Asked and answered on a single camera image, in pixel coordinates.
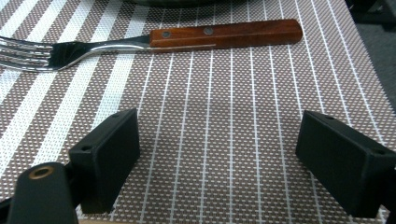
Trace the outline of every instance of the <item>woven placemat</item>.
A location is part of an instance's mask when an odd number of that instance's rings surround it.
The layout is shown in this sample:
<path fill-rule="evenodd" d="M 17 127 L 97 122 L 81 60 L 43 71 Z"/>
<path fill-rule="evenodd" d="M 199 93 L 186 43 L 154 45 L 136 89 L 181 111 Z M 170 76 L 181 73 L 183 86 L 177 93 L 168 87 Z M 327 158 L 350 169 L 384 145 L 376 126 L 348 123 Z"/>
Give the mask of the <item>woven placemat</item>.
<path fill-rule="evenodd" d="M 296 19 L 295 45 L 91 57 L 58 73 L 0 68 L 1 199 L 16 178 L 107 116 L 138 108 L 141 158 L 120 222 L 381 223 L 346 215 L 295 157 L 305 109 L 394 149 L 396 119 L 343 0 L 226 1 L 163 9 L 119 0 L 8 0 L 0 35 L 102 41 L 164 27 Z"/>

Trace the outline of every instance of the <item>wooden handle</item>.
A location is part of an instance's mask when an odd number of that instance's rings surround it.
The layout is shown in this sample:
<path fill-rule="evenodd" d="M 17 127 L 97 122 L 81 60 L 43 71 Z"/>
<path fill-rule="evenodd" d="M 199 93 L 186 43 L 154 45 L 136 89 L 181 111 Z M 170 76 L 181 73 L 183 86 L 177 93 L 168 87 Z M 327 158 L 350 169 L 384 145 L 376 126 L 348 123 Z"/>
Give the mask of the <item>wooden handle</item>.
<path fill-rule="evenodd" d="M 254 21 L 235 24 L 153 30 L 153 48 L 228 49 L 294 44 L 303 37 L 296 20 Z"/>

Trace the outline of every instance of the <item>brown fabric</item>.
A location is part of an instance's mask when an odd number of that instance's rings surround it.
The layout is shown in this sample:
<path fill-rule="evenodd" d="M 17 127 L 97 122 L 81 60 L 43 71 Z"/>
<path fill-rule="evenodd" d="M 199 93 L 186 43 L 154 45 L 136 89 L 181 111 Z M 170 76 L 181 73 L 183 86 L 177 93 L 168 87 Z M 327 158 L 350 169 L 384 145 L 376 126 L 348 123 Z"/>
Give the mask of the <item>brown fabric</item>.
<path fill-rule="evenodd" d="M 94 216 L 78 210 L 80 218 L 382 223 L 388 216 L 381 209 L 376 219 L 348 217 L 294 154 L 305 109 L 332 115 L 390 149 L 396 145 L 395 115 L 343 0 L 184 9 L 8 0 L 0 10 L 0 35 L 44 42 L 279 19 L 296 19 L 304 29 L 303 40 L 289 46 L 107 54 L 53 74 L 0 68 L 1 199 L 12 196 L 23 170 L 35 162 L 67 163 L 67 149 L 103 118 L 136 107 L 141 158 L 115 210 Z"/>

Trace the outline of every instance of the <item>screw hole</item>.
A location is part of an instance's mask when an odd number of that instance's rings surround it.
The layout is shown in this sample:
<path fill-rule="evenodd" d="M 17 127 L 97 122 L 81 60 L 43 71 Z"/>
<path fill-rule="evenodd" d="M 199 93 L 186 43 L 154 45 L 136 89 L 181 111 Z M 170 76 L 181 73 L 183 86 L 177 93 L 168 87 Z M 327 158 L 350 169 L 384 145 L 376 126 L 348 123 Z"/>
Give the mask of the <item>screw hole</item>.
<path fill-rule="evenodd" d="M 53 173 L 53 168 L 51 166 L 43 166 L 37 169 L 34 169 L 30 174 L 29 178 L 31 179 L 41 179 Z"/>
<path fill-rule="evenodd" d="M 82 151 L 89 151 L 91 149 L 92 149 L 92 146 L 85 146 L 85 147 L 81 148 Z"/>

